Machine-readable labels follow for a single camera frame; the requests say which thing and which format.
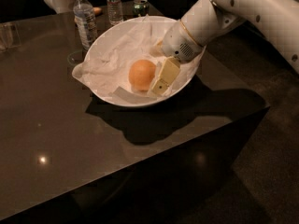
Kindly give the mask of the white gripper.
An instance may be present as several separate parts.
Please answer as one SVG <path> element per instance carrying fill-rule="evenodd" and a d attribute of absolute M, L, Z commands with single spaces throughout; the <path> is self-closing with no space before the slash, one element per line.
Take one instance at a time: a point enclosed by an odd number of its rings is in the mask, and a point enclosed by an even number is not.
<path fill-rule="evenodd" d="M 180 73 L 179 61 L 189 63 L 203 50 L 204 47 L 198 45 L 190 36 L 184 24 L 181 21 L 176 21 L 166 32 L 163 40 L 149 50 L 149 54 L 153 57 L 165 55 L 167 58 L 160 66 L 158 75 L 150 84 L 148 95 L 151 97 L 162 96 Z"/>

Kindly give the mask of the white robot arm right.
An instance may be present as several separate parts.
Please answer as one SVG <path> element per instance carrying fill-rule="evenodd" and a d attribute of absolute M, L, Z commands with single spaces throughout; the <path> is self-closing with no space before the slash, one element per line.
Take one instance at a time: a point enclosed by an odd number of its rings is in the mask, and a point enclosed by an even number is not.
<path fill-rule="evenodd" d="M 180 66 L 199 56 L 214 38 L 249 21 L 299 72 L 299 2 L 296 0 L 198 0 L 174 22 L 150 54 L 164 56 L 149 92 L 162 96 Z"/>

